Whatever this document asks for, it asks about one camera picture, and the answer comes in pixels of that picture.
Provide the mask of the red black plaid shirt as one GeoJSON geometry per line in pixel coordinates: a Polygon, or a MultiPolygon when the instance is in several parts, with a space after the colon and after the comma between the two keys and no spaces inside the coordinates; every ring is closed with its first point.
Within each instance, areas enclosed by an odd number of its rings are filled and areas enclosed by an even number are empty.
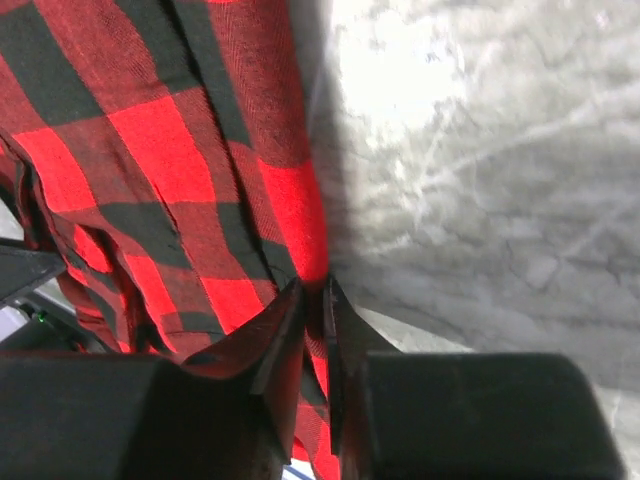
{"type": "Polygon", "coordinates": [[[104,354],[183,362],[292,281],[291,459],[331,449],[323,206],[284,1],[5,1],[1,198],[104,354]]]}

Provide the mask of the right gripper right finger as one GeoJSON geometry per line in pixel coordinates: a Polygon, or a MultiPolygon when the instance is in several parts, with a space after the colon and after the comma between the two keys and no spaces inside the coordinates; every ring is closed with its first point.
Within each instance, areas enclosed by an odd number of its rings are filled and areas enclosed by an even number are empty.
{"type": "Polygon", "coordinates": [[[323,298],[331,449],[345,479],[622,479],[594,391],[559,354],[404,353],[335,279],[323,298]]]}

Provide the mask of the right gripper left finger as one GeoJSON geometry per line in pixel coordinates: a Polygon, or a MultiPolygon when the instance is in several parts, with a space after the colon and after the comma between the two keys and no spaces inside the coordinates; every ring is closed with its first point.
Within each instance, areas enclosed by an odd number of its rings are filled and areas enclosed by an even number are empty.
{"type": "Polygon", "coordinates": [[[304,350],[298,281],[183,362],[5,350],[5,479],[277,479],[290,462],[304,350]]]}

